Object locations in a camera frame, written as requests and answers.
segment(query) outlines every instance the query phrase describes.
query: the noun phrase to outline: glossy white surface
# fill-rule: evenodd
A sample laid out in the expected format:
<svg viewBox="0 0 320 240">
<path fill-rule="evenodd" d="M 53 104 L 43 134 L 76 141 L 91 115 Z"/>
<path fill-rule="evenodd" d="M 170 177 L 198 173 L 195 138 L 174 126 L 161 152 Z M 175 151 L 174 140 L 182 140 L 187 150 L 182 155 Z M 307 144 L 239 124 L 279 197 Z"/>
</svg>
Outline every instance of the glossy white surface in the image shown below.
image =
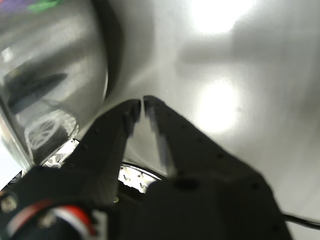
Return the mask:
<svg viewBox="0 0 320 240">
<path fill-rule="evenodd" d="M 4 114 L 0 109 L 0 191 L 19 173 L 21 170 L 30 168 L 24 157 L 23 149 L 20 149 L 15 141 L 15 136 L 7 124 Z"/>
<path fill-rule="evenodd" d="M 283 211 L 320 220 L 320 1 L 110 4 L 125 38 L 101 112 L 155 95 L 262 172 Z M 126 158 L 165 172 L 148 121 L 134 137 Z"/>
</svg>

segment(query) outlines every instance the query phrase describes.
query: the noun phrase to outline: reflective metal surface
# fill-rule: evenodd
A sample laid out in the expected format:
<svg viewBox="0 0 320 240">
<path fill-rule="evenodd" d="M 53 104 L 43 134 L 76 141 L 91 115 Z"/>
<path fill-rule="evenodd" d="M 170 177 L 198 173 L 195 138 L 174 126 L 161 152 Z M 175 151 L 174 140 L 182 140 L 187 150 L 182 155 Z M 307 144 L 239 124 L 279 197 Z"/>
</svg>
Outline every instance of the reflective metal surface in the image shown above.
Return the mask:
<svg viewBox="0 0 320 240">
<path fill-rule="evenodd" d="M 123 53 L 101 113 L 155 95 L 261 171 L 284 211 L 320 219 L 320 1 L 109 2 Z M 165 173 L 156 146 L 142 119 L 125 157 Z"/>
<path fill-rule="evenodd" d="M 0 108 L 25 157 L 39 165 L 105 98 L 97 16 L 88 0 L 1 0 L 0 22 Z"/>
</svg>

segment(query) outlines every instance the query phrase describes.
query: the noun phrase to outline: red wire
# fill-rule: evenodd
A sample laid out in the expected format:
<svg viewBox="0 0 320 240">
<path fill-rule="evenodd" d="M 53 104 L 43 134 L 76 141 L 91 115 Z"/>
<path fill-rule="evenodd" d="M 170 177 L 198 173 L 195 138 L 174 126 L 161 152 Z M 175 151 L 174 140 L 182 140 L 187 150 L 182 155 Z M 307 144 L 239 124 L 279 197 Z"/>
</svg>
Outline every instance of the red wire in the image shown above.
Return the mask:
<svg viewBox="0 0 320 240">
<path fill-rule="evenodd" d="M 96 234 L 96 231 L 92 227 L 92 222 L 90 217 L 80 207 L 75 205 L 66 205 L 66 206 L 62 206 L 61 208 L 66 209 L 67 211 L 75 215 L 81 222 L 83 222 L 86 225 L 86 227 L 89 229 L 89 232 L 91 235 Z"/>
</svg>

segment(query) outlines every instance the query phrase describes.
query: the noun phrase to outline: black plastic part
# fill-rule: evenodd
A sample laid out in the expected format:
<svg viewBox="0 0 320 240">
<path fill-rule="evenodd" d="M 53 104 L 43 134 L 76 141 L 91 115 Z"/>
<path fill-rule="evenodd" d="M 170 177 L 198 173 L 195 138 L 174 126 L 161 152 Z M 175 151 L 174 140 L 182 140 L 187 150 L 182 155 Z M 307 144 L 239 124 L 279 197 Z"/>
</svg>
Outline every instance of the black plastic part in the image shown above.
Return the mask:
<svg viewBox="0 0 320 240">
<path fill-rule="evenodd" d="M 7 193 L 16 199 L 17 208 L 6 214 L 0 212 L 0 239 L 8 239 L 6 226 L 14 215 L 42 200 L 113 204 L 125 146 L 140 110 L 140 100 L 117 105 L 93 123 L 61 169 L 31 169 Z"/>
<path fill-rule="evenodd" d="M 291 239 L 273 193 L 257 171 L 159 99 L 145 96 L 144 106 L 169 179 L 148 188 L 131 238 Z"/>
</svg>

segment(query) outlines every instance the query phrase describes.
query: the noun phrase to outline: stainless steel bowl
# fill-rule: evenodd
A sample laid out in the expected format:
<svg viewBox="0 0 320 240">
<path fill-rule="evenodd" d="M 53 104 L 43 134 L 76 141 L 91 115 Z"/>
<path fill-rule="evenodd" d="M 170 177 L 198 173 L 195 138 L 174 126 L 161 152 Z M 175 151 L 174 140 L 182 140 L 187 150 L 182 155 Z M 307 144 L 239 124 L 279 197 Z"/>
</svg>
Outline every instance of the stainless steel bowl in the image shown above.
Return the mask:
<svg viewBox="0 0 320 240">
<path fill-rule="evenodd" d="M 107 88 L 88 0 L 0 1 L 0 108 L 24 157 L 41 164 L 97 114 Z"/>
</svg>

